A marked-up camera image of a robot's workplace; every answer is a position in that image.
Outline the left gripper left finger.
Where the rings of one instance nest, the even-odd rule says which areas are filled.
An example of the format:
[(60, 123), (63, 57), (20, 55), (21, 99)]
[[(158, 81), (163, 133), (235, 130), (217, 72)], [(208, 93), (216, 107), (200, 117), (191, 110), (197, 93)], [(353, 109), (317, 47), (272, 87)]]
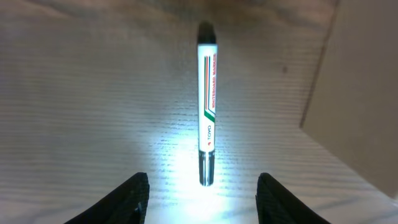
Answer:
[(143, 224), (149, 192), (147, 174), (138, 172), (66, 224)]

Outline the cardboard box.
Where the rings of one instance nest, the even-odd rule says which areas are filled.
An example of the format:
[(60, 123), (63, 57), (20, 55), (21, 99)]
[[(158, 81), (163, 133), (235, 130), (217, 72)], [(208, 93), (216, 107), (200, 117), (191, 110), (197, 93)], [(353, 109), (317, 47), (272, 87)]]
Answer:
[(340, 1), (302, 129), (397, 198), (397, 1)]

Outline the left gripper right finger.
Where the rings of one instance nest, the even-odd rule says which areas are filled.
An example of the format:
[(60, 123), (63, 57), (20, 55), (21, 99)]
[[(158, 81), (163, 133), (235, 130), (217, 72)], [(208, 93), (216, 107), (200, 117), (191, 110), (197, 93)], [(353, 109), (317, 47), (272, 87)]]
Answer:
[(329, 223), (266, 172), (257, 181), (256, 208), (259, 224)]

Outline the black whiteboard marker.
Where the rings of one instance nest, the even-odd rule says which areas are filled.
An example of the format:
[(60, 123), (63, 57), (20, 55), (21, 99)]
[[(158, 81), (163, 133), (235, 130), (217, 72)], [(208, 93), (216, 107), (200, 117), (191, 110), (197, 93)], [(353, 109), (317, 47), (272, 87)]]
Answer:
[(199, 180), (211, 186), (215, 172), (216, 87), (218, 44), (214, 26), (200, 22), (197, 38)]

